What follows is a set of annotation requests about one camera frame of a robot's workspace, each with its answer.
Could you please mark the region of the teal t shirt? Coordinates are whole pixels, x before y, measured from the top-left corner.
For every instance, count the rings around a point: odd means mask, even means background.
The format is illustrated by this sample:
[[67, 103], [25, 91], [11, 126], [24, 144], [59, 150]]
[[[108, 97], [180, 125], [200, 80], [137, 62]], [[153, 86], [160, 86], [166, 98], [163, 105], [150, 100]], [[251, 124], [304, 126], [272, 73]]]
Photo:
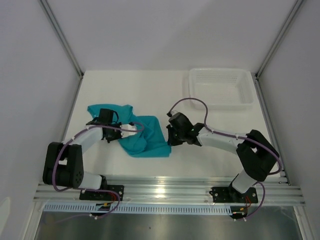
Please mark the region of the teal t shirt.
[[115, 111], [116, 115], [113, 120], [116, 122], [143, 124], [144, 130], [142, 132], [118, 140], [129, 156], [134, 158], [167, 158], [170, 156], [172, 149], [165, 140], [157, 117], [152, 115], [136, 116], [133, 113], [133, 106], [129, 104], [94, 104], [87, 107], [87, 111], [93, 118], [99, 116], [101, 109]]

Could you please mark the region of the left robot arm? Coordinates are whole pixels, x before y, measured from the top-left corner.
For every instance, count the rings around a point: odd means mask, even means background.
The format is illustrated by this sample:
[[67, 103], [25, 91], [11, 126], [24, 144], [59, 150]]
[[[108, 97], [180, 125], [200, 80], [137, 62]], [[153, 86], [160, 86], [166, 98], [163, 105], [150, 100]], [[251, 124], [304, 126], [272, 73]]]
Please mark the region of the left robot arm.
[[118, 113], [102, 108], [85, 129], [65, 142], [51, 142], [47, 147], [42, 180], [47, 185], [66, 189], [91, 189], [97, 200], [108, 196], [106, 178], [84, 170], [83, 155], [95, 143], [121, 138]]

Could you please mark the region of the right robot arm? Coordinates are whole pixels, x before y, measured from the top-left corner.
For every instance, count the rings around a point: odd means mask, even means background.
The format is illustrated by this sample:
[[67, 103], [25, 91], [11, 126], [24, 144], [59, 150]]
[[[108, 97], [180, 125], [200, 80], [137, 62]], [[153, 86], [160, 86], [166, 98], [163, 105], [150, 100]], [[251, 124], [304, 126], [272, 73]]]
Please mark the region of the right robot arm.
[[179, 146], [183, 143], [199, 147], [213, 147], [238, 156], [243, 170], [233, 179], [228, 196], [234, 202], [246, 197], [247, 191], [257, 182], [263, 182], [272, 175], [278, 164], [281, 169], [280, 155], [258, 130], [246, 134], [211, 130], [204, 123], [192, 124], [181, 112], [168, 113], [168, 145]]

